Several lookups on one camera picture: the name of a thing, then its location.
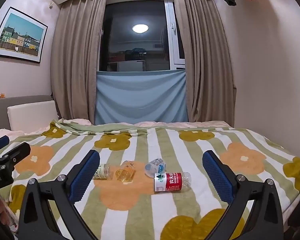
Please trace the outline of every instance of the headboard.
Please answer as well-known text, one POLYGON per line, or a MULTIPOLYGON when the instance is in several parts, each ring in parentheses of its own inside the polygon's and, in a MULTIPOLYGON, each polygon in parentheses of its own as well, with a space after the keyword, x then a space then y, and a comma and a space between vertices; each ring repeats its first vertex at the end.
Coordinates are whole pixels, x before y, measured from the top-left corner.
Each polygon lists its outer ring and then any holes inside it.
POLYGON ((0 129, 9 129, 10 123, 7 113, 8 106, 17 106, 28 103, 44 102, 52 100, 51 96, 39 95, 39 96, 26 96, 26 97, 15 97, 15 98, 1 98, 0 99, 0 129))

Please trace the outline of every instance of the orange flower decoration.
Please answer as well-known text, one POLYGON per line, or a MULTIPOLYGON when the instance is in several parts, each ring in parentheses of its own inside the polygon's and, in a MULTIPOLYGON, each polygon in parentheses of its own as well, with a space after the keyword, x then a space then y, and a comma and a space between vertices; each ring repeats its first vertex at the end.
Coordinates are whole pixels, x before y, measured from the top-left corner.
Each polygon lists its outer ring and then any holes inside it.
POLYGON ((300 158, 294 157, 292 163, 284 164, 283 172, 288 178, 295 178, 294 187, 300 191, 300 158))
POLYGON ((197 140, 209 140, 214 137, 212 132, 195 131, 179 131, 179 138, 183 141, 194 142, 197 140))
POLYGON ((101 139, 94 143, 96 148, 109 148, 111 151, 125 150, 129 148, 131 134, 104 134, 101 139))
POLYGON ((43 132, 41 135, 49 138, 62 138, 65 134, 65 131, 56 127, 56 125, 52 122, 50 123, 50 129, 46 132, 43 132))
MULTIPOLYGON (((93 180, 96 187, 100 187, 100 200, 112 210, 129 210, 138 201, 140 194, 154 194, 153 179, 146 176, 144 163, 133 161, 136 172, 131 182, 121 182, 114 176, 112 180, 93 180)), ((119 166, 110 166, 115 173, 119 166)))
POLYGON ((29 156, 15 165, 19 174, 25 171, 33 171, 36 175, 42 176, 50 170, 49 161, 54 156, 51 146, 30 146, 29 156))
MULTIPOLYGON (((206 214, 197 224, 192 217, 176 216, 164 226, 160 240, 199 240, 205 239, 220 220, 225 209, 217 208, 206 214)), ((238 237, 244 227, 244 219, 240 218, 230 239, 238 237)))
POLYGON ((228 146, 228 150, 220 154, 220 160, 228 165, 235 173, 246 175, 256 175, 265 170, 263 160, 266 157, 256 151, 251 150, 242 143, 233 142, 228 146))

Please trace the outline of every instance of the yellow liquid bottle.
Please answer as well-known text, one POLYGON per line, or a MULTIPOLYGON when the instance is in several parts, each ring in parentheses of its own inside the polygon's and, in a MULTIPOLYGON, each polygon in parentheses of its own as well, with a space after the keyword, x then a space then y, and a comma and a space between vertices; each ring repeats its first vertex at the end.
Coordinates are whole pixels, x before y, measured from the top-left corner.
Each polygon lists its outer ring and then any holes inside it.
POLYGON ((124 161, 120 169, 115 172, 115 175, 119 181, 129 182, 135 171, 134 164, 131 161, 124 161))

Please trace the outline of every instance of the light blue cloth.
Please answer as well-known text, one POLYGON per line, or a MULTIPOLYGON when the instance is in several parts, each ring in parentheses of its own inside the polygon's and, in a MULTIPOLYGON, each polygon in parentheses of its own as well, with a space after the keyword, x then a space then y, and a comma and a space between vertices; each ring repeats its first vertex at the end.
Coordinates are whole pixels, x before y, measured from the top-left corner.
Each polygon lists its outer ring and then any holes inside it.
POLYGON ((97 73, 95 124, 187 122, 186 72, 97 73))

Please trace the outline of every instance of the beige curtain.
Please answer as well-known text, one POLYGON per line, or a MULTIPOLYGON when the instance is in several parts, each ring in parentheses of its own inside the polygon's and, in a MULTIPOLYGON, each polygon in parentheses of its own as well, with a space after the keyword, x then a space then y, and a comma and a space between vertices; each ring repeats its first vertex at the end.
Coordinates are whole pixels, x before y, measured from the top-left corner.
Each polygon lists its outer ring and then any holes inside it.
POLYGON ((186 62, 190 122, 234 124, 234 86, 226 35, 214 0, 174 0, 186 62))
POLYGON ((62 4, 51 52, 53 97, 63 118, 94 124, 96 78, 106 0, 62 4))

